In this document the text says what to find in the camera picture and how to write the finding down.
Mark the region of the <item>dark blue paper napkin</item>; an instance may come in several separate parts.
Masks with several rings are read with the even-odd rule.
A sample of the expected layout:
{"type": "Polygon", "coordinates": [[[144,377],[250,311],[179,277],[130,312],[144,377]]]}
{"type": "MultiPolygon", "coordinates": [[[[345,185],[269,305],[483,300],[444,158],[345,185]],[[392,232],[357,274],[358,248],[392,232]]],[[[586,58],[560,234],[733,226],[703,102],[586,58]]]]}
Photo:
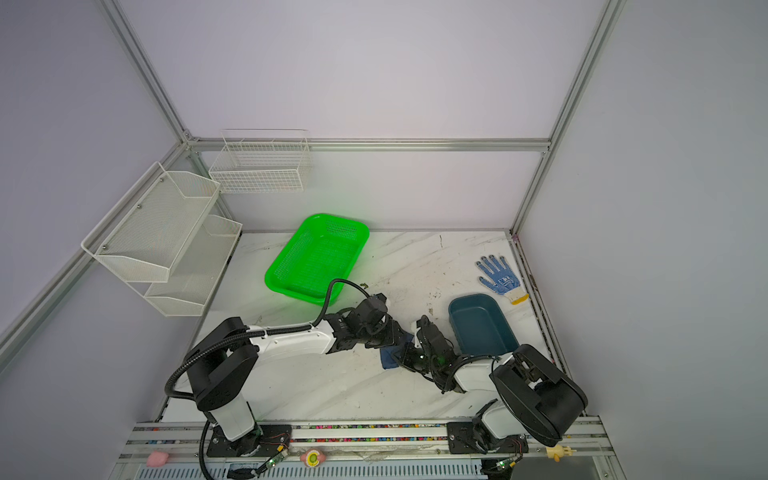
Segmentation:
{"type": "Polygon", "coordinates": [[[406,333],[397,345],[379,350],[380,364],[384,370],[400,368],[410,347],[413,347],[413,335],[406,333]]]}

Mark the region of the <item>dark teal plastic tray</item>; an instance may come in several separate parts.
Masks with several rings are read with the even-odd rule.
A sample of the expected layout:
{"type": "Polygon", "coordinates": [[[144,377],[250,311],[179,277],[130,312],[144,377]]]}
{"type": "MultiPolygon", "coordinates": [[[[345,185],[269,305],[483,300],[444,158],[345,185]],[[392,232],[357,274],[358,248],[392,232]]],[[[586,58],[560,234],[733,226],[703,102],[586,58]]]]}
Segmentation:
{"type": "Polygon", "coordinates": [[[463,354],[498,356],[520,346],[497,301],[489,295],[458,297],[450,302],[448,313],[463,354]]]}

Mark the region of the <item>green plastic perforated basket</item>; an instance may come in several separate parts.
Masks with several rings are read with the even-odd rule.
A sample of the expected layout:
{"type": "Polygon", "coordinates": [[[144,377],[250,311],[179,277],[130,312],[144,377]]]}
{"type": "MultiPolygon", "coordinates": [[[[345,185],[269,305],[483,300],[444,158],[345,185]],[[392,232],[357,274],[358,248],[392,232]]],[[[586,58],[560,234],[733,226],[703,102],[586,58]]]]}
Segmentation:
{"type": "Polygon", "coordinates": [[[369,227],[357,220],[330,214],[306,218],[264,275],[266,287],[307,303],[334,302],[341,288],[328,287],[346,279],[370,237],[369,227]]]}

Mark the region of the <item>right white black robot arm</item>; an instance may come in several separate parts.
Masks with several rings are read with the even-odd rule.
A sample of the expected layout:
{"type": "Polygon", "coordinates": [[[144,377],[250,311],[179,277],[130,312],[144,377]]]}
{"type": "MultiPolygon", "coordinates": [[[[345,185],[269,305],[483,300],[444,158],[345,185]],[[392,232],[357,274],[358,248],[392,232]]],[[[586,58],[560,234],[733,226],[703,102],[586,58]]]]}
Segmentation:
{"type": "Polygon", "coordinates": [[[408,341],[382,361],[421,375],[443,393],[491,393],[468,427],[469,447],[482,453],[527,436],[554,447],[588,406],[585,392],[528,344],[492,356],[436,353],[408,341]]]}

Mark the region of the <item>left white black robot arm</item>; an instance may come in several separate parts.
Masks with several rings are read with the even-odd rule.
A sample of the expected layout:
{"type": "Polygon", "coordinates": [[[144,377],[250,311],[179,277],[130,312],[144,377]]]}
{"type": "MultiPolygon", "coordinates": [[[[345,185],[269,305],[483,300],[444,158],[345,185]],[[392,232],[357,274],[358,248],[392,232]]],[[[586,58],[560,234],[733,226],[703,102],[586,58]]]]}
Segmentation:
{"type": "Polygon", "coordinates": [[[242,394],[256,366],[343,352],[358,344],[398,352],[411,340],[410,333],[382,313],[368,318],[347,309],[326,316],[315,326],[271,330],[249,328],[236,317],[224,321],[187,353],[182,374],[189,379],[197,409],[227,442],[237,443],[261,434],[242,394]]]}

